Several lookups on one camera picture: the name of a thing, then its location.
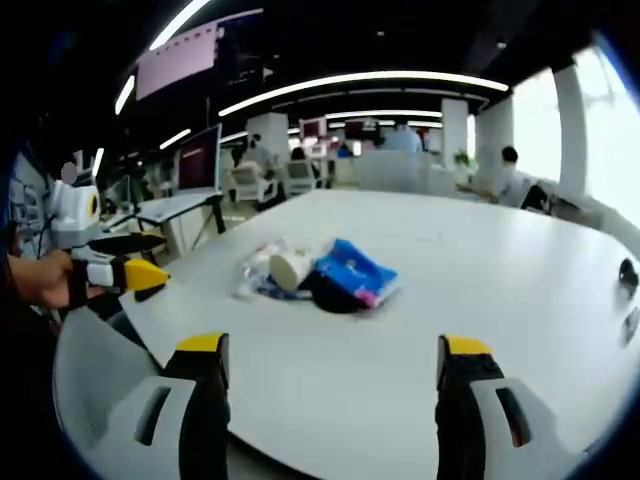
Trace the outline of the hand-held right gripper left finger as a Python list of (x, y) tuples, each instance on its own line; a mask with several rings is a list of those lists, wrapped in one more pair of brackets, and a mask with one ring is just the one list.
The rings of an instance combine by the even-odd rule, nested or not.
[(179, 346), (159, 368), (116, 331), (96, 350), (102, 409), (93, 459), (102, 479), (227, 478), (227, 336)]

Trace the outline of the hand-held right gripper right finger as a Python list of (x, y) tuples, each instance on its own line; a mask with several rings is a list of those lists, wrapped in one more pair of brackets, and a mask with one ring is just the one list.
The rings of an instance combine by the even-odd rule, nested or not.
[(552, 410), (506, 377), (480, 340), (438, 338), (439, 479), (563, 479), (568, 450)]

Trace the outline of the person's left hand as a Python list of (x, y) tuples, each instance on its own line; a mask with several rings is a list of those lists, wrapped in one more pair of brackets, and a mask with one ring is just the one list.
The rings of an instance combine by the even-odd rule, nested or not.
[(28, 305), (58, 310), (85, 304), (105, 290), (79, 283), (71, 255), (54, 250), (39, 259), (8, 255), (7, 273), (17, 297)]

